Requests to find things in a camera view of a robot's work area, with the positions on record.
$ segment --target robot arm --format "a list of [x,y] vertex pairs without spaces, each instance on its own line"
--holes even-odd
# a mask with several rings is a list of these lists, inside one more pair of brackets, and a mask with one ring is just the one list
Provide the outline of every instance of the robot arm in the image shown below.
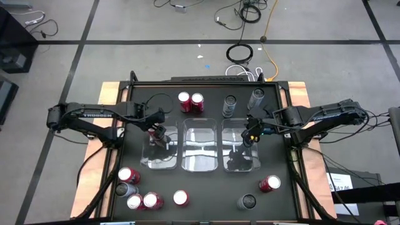
[[[347,99],[338,103],[307,108],[290,106],[274,112],[255,107],[247,115],[248,124],[242,133],[243,144],[249,148],[264,134],[291,134],[293,146],[303,146],[314,136],[321,135],[339,125],[360,125],[367,114],[358,102]],[[304,128],[308,123],[319,121]]]
[[124,123],[134,124],[142,131],[152,129],[163,136],[165,128],[159,125],[165,121],[163,109],[146,114],[147,106],[135,102],[120,102],[116,105],[79,104],[76,102],[58,104],[49,109],[47,127],[60,132],[73,129],[85,135],[92,135],[102,143],[119,144],[120,138],[115,127],[100,127],[80,118],[114,118]]

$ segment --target concrete floor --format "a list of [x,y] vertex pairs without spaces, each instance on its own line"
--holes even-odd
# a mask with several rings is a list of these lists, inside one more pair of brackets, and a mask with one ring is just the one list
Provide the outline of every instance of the concrete floor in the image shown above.
[[[55,19],[59,33],[49,40],[80,40],[94,0],[30,0],[34,10]],[[175,4],[195,0],[174,0]],[[100,0],[88,40],[179,40],[238,39],[240,31],[228,31],[213,22],[214,12],[231,0],[205,1],[186,14],[170,6],[155,8],[149,0]],[[388,40],[400,39],[400,7],[397,0],[370,0],[372,11]],[[271,10],[261,21],[247,24],[244,39],[259,39]],[[23,23],[35,16],[15,16]],[[219,14],[229,26],[240,19],[227,9]],[[53,32],[52,24],[43,31]],[[280,0],[271,20],[269,39],[285,40],[379,40],[361,0]],[[67,101],[96,103],[104,81],[121,81],[135,70],[141,81],[160,81],[171,76],[223,75],[231,65],[226,44],[85,45],[77,65]],[[249,68],[262,67],[274,74],[259,45],[252,45]],[[0,132],[0,218],[14,224],[48,129],[46,109],[57,104],[77,51],[76,45],[40,45],[27,74],[1,74],[19,85],[5,125]],[[279,66],[277,80],[304,81],[312,106],[352,98],[364,109],[383,113],[400,106],[400,82],[380,44],[275,44],[267,45]],[[400,58],[400,45],[390,45]],[[238,58],[245,51],[233,52]],[[343,131],[355,131],[356,127]],[[63,136],[86,141],[76,132]],[[330,134],[327,140],[339,135]],[[400,157],[391,128],[381,127],[335,144],[323,144],[322,151],[355,171],[379,173],[382,181],[400,181]],[[86,146],[54,138],[25,223],[69,219],[75,195],[75,178]]]

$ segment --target silver can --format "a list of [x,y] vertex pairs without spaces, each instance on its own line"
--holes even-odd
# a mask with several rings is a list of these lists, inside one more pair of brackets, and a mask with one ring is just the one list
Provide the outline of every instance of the silver can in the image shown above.
[[247,109],[250,110],[253,107],[259,106],[263,98],[264,98],[264,91],[260,88],[255,89],[251,93],[249,103],[247,104]]
[[248,210],[256,207],[256,197],[252,194],[245,194],[237,200],[237,208],[240,210]]
[[120,182],[115,188],[115,195],[118,197],[128,197],[132,194],[138,194],[139,188],[133,184],[128,184],[126,182]]
[[226,96],[224,107],[222,108],[222,115],[225,118],[231,118],[236,106],[236,98],[234,96]]

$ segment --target white paper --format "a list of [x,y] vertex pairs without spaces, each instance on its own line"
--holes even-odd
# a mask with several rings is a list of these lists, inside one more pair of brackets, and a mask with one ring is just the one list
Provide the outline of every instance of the white paper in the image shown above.
[[[329,182],[329,188],[331,192],[334,191],[331,178],[329,177],[329,173],[326,173],[327,181]],[[353,184],[351,183],[350,175],[343,174],[333,174],[331,173],[333,183],[337,191],[352,189]],[[355,215],[359,216],[357,204],[346,204],[346,206],[350,209],[350,211]],[[337,214],[350,215],[348,210],[342,204],[335,204],[335,211]]]

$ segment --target clear plastic container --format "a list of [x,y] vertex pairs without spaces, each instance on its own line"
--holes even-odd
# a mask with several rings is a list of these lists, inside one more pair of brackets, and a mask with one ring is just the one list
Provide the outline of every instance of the clear plastic container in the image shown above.
[[178,163],[178,124],[176,119],[166,116],[162,125],[166,128],[165,135],[169,142],[164,147],[159,146],[146,132],[140,160],[142,166],[150,169],[174,169]]
[[243,146],[242,132],[246,119],[224,119],[222,122],[222,154],[227,172],[250,172],[261,167],[257,143]]
[[208,172],[217,167],[217,122],[186,119],[183,122],[182,168],[189,172]]

